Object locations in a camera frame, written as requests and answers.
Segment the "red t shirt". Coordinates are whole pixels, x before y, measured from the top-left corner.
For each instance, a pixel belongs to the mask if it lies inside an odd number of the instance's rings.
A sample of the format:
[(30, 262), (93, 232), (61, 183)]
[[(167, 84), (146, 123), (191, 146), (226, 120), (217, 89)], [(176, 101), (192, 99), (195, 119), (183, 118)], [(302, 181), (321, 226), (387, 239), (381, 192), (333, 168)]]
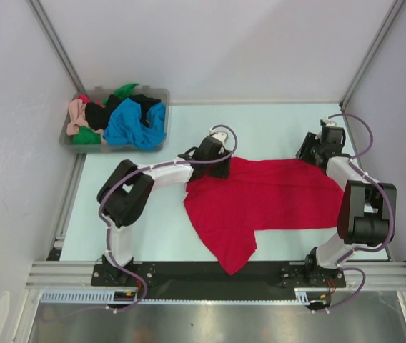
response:
[(231, 160), (228, 178), (205, 176), (188, 183), (186, 192), (193, 228), (229, 275), (257, 250), (257, 231), (335, 227), (344, 193), (304, 161), (239, 157)]

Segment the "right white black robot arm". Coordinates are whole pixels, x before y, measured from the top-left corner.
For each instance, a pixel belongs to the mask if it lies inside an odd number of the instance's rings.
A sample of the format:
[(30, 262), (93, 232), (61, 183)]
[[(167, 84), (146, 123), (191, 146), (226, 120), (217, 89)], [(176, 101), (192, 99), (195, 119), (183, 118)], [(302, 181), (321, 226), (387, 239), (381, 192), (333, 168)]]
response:
[(318, 166), (343, 191), (337, 233), (306, 256), (303, 279), (320, 287), (343, 276), (342, 265), (358, 252), (383, 250), (395, 235), (397, 188), (380, 182), (342, 152), (345, 130), (329, 119), (320, 121), (320, 133), (307, 133), (296, 157)]

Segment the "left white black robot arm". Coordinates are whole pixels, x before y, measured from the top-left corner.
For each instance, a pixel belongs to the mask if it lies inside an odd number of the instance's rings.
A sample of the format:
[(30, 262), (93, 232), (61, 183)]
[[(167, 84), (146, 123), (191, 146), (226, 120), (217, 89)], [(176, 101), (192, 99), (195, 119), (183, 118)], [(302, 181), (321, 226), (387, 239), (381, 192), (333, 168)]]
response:
[(153, 190), (188, 184), (206, 175), (229, 176), (233, 151), (226, 148), (226, 141), (226, 133), (217, 131), (171, 161), (139, 166), (126, 159), (118, 164), (96, 197), (99, 217), (107, 226), (97, 280), (108, 277), (119, 286), (131, 280), (133, 256), (127, 241)]

